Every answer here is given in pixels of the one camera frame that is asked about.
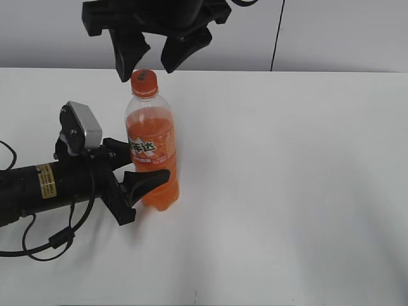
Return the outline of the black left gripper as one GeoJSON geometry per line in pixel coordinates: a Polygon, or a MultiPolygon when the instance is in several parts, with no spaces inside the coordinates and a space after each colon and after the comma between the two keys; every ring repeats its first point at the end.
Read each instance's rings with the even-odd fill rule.
{"type": "Polygon", "coordinates": [[[127,142],[104,138],[96,149],[85,150],[77,156],[68,154],[67,146],[57,140],[52,164],[57,196],[52,199],[56,207],[99,198],[119,225],[135,221],[132,208],[155,188],[167,183],[170,170],[150,172],[124,172],[122,189],[114,170],[132,163],[127,142]]]}

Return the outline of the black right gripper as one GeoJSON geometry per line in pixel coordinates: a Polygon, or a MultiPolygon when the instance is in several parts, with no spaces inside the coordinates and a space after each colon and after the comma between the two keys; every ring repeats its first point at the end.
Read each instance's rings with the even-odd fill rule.
{"type": "Polygon", "coordinates": [[[161,63],[167,73],[173,73],[210,44],[208,24],[224,24],[230,13],[226,1],[87,1],[82,5],[82,22],[89,36],[109,29],[115,69],[121,82],[127,82],[150,50],[142,33],[171,36],[164,44],[161,63]]]}

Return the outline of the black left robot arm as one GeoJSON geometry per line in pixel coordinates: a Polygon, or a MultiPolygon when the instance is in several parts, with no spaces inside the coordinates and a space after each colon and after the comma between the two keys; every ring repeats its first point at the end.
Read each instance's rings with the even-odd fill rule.
{"type": "Polygon", "coordinates": [[[130,172],[118,182],[114,171],[132,163],[129,146],[105,138],[96,149],[77,156],[57,141],[57,161],[1,172],[1,225],[21,217],[100,198],[119,225],[134,222],[134,204],[167,183],[169,170],[130,172]]]}

